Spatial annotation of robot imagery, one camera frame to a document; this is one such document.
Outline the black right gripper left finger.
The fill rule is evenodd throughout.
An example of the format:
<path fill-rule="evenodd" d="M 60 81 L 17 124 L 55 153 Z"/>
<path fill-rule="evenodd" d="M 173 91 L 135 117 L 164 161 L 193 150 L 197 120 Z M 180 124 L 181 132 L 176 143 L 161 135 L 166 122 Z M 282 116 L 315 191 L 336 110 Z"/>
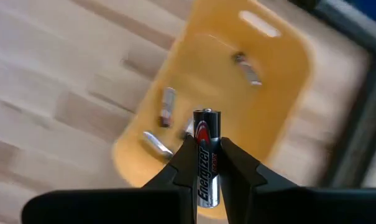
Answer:
<path fill-rule="evenodd" d="M 188 136 L 141 188 L 56 190 L 30 199 L 22 224 L 196 224 L 197 150 Z"/>

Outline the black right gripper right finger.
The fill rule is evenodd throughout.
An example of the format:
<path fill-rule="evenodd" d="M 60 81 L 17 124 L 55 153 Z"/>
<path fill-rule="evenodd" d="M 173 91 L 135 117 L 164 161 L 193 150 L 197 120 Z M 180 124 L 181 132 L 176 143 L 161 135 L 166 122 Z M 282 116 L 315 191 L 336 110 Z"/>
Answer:
<path fill-rule="evenodd" d="M 376 189 L 296 185 L 228 138 L 220 180 L 229 224 L 376 224 Z"/>

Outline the black silver Energizer battery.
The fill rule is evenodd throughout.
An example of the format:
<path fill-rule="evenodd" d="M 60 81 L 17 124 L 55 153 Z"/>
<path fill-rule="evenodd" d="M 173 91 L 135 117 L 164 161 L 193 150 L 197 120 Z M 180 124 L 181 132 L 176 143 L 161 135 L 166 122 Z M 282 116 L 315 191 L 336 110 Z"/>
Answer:
<path fill-rule="evenodd" d="M 160 110 L 160 125 L 164 128 L 169 128 L 172 125 L 172 116 L 175 103 L 175 90 L 171 87 L 166 87 L 162 95 L 162 107 Z"/>
<path fill-rule="evenodd" d="M 218 154 L 221 148 L 221 113 L 195 110 L 194 138 L 198 150 L 198 206 L 214 208 L 220 201 Z"/>
<path fill-rule="evenodd" d="M 262 85 L 257 72 L 253 69 L 252 64 L 247 60 L 246 55 L 242 52 L 238 52 L 233 56 L 234 63 L 238 65 L 243 71 L 247 81 L 251 85 Z"/>
<path fill-rule="evenodd" d="M 173 152 L 169 150 L 154 134 L 150 131 L 144 131 L 143 137 L 147 144 L 159 155 L 163 157 L 172 157 Z"/>

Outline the yellow plastic bin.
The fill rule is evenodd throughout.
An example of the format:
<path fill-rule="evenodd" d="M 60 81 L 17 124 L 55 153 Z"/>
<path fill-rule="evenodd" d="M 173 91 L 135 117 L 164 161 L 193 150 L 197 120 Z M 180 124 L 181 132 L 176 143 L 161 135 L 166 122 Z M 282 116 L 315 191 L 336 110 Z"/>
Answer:
<path fill-rule="evenodd" d="M 247 81 L 232 57 L 238 52 L 262 85 Z M 183 128 L 201 108 L 220 111 L 221 134 L 266 161 L 312 70 L 302 36 L 257 0 L 195 0 L 182 34 L 113 147 L 116 170 L 132 186 L 143 186 L 165 165 L 143 132 L 176 151 Z M 176 93 L 169 128 L 160 125 L 166 87 Z"/>

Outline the blue plastic bin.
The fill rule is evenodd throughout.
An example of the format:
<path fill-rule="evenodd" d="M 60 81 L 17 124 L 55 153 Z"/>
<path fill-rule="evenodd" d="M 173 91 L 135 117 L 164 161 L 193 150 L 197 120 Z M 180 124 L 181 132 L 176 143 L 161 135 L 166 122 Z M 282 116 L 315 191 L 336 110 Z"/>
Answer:
<path fill-rule="evenodd" d="M 376 22 L 376 0 L 346 0 Z"/>

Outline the black aluminium table frame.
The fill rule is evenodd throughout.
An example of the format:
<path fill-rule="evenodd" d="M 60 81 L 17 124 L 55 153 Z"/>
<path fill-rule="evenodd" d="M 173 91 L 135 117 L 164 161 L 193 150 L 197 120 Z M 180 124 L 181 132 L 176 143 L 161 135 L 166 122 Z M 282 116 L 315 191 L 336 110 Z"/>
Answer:
<path fill-rule="evenodd" d="M 376 22 L 346 0 L 289 0 L 363 47 L 370 65 L 319 184 L 360 187 L 376 154 Z"/>

